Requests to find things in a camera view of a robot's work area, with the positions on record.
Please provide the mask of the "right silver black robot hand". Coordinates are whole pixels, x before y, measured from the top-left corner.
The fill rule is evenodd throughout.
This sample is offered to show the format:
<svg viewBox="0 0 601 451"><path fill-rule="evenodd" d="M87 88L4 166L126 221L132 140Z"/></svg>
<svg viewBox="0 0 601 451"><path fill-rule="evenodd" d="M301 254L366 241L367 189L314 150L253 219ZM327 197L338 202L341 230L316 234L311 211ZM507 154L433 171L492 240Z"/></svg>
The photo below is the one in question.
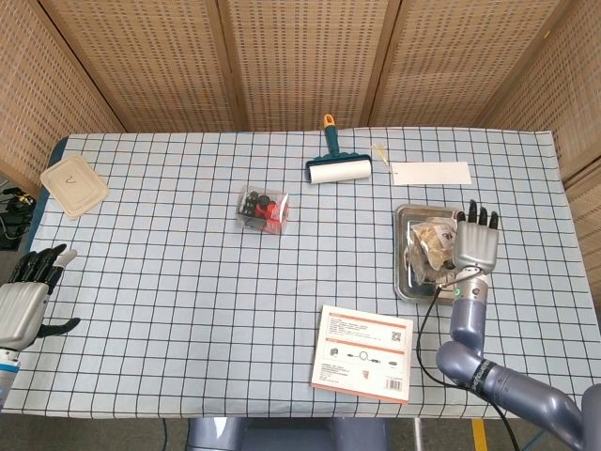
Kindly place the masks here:
<svg viewBox="0 0 601 451"><path fill-rule="evenodd" d="M457 272L477 268L483 274L492 273L498 257L498 226L498 213L488 213L472 199L468 213L460 211L456 215L453 253L444 261L443 268Z"/></svg>

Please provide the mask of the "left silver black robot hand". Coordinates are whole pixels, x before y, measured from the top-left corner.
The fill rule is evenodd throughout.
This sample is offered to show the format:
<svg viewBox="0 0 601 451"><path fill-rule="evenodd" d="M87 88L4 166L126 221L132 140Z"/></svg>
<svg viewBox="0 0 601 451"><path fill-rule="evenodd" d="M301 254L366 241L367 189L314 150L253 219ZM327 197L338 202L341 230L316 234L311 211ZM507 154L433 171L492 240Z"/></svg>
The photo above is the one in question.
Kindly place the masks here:
<svg viewBox="0 0 601 451"><path fill-rule="evenodd" d="M30 251L15 265L8 281L1 286L1 348L19 352L37 339L67 334L81 320L44 324L50 296L63 271L77 256L65 243L39 252Z"/></svg>

